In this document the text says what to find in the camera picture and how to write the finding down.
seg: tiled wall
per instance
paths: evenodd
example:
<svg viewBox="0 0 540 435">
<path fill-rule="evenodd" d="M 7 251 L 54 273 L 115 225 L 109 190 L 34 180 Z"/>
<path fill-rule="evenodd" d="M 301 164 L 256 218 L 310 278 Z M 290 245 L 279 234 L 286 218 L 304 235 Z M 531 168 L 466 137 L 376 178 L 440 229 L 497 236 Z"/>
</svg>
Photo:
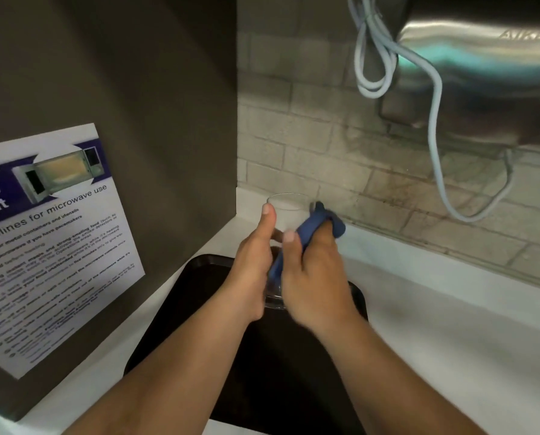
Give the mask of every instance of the tiled wall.
<svg viewBox="0 0 540 435">
<path fill-rule="evenodd" d="M 238 1 L 240 186 L 303 192 L 360 226 L 540 285 L 540 154 L 517 154 L 515 186 L 489 217 L 447 217 L 425 135 L 385 123 L 356 89 L 346 0 Z M 393 22 L 402 0 L 385 3 Z M 452 204 L 471 214 L 506 174 L 466 149 L 443 150 L 442 167 Z"/>
</svg>

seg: paper sign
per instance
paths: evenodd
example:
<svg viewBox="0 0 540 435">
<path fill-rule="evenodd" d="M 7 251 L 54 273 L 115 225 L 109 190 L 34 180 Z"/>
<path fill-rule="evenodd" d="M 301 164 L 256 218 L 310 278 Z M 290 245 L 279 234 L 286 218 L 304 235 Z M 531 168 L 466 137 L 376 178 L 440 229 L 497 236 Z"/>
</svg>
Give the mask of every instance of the paper sign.
<svg viewBox="0 0 540 435">
<path fill-rule="evenodd" d="M 20 378 L 144 275 L 93 124 L 0 143 L 0 367 Z"/>
</svg>

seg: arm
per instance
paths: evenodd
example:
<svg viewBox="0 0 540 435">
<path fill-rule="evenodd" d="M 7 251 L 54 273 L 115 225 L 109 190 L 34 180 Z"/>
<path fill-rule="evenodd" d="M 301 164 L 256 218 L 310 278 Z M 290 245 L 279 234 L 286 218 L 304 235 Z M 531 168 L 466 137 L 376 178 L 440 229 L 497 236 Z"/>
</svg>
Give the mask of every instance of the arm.
<svg viewBox="0 0 540 435">
<path fill-rule="evenodd" d="M 283 250 L 286 308 L 329 352 L 365 429 L 418 435 L 484 433 L 359 315 L 330 223 L 317 230 L 303 257 L 294 232 L 284 234 Z"/>
<path fill-rule="evenodd" d="M 276 212 L 240 244 L 226 281 L 66 434 L 201 434 L 248 324 L 264 312 Z"/>
</svg>

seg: white cable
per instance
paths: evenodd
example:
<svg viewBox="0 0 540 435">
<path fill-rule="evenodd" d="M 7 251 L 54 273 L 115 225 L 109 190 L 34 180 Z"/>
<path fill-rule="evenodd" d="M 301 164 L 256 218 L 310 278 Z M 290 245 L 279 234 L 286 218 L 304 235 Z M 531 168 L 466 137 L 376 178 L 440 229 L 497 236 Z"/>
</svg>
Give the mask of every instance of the white cable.
<svg viewBox="0 0 540 435">
<path fill-rule="evenodd" d="M 513 165 L 512 165 L 512 151 L 506 150 L 504 154 L 504 163 L 506 164 L 507 180 L 504 187 L 491 199 L 483 209 L 478 211 L 472 216 L 465 216 L 459 213 L 449 203 L 449 198 L 445 191 L 445 183 L 443 182 L 443 171 L 441 170 L 441 160 L 439 159 L 439 153 L 437 150 L 437 116 L 439 114 L 439 103 L 441 102 L 441 93 L 443 90 L 443 82 L 439 72 L 427 61 L 412 50 L 401 46 L 393 41 L 391 33 L 383 23 L 381 15 L 377 11 L 375 0 L 361 0 L 356 6 L 353 0 L 348 0 L 348 7 L 351 11 L 351 16 L 359 29 L 359 35 L 356 40 L 355 46 L 355 75 L 356 83 L 359 91 L 365 97 L 376 99 L 384 95 L 393 79 L 395 68 L 397 67 L 397 55 L 411 61 L 413 64 L 418 65 L 424 70 L 431 80 L 433 81 L 433 96 L 431 99 L 431 109 L 429 110 L 429 125 L 427 132 L 427 140 L 429 144 L 429 153 L 431 154 L 431 162 L 433 164 L 433 174 L 435 175 L 435 182 L 437 182 L 437 188 L 443 204 L 447 208 L 448 212 L 454 218 L 464 221 L 466 223 L 472 223 L 484 218 L 492 209 L 499 203 L 499 201 L 507 195 L 513 184 Z M 376 82 L 369 81 L 363 74 L 363 68 L 365 66 L 365 54 L 366 54 L 366 33 L 367 29 L 377 48 L 383 66 L 385 67 L 385 75 L 382 79 Z"/>
</svg>

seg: forearm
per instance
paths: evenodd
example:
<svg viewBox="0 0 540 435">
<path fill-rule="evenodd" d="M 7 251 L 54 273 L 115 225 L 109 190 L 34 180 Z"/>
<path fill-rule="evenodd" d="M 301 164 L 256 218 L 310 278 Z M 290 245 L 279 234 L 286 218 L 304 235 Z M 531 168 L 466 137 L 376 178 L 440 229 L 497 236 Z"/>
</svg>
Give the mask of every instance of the forearm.
<svg viewBox="0 0 540 435">
<path fill-rule="evenodd" d="M 223 286 L 68 434 L 201 434 L 249 323 Z"/>
<path fill-rule="evenodd" d="M 483 434 L 422 380 L 358 314 L 321 331 L 364 426 L 388 434 Z"/>
</svg>

